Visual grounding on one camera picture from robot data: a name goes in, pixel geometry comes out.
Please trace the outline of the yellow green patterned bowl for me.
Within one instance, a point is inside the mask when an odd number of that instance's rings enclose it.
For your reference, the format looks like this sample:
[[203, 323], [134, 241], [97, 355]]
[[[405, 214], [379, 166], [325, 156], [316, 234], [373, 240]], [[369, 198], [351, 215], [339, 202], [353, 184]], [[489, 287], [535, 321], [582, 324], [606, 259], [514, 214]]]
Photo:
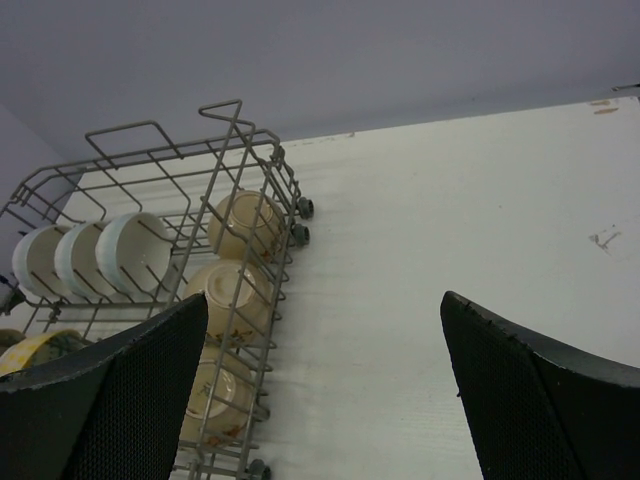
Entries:
[[31, 368], [83, 349], [82, 335], [72, 329], [50, 331], [28, 337], [11, 346], [1, 356], [1, 375]]

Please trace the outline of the cream floral patterned bowl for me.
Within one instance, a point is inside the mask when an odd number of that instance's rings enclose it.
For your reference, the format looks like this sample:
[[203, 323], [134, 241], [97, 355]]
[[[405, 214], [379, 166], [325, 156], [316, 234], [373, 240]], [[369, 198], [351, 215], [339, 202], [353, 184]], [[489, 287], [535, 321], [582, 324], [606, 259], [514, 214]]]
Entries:
[[6, 350], [20, 343], [24, 339], [25, 339], [25, 335], [21, 331], [14, 330], [14, 329], [1, 329], [0, 330], [0, 353], [3, 354]]

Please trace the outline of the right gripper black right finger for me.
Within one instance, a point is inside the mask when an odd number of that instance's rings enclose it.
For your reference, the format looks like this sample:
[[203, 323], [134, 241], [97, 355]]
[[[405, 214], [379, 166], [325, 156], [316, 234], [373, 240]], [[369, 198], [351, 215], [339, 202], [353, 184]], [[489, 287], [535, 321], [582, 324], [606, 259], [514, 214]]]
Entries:
[[448, 291], [440, 317], [486, 479], [636, 479], [639, 370]]

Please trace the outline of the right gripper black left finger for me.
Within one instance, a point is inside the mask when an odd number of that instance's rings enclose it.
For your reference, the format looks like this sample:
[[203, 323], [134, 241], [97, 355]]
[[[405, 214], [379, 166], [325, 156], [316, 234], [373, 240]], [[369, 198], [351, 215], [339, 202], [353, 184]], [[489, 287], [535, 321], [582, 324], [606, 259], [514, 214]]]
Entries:
[[206, 300], [195, 294], [2, 377], [2, 478], [169, 478], [206, 326]]

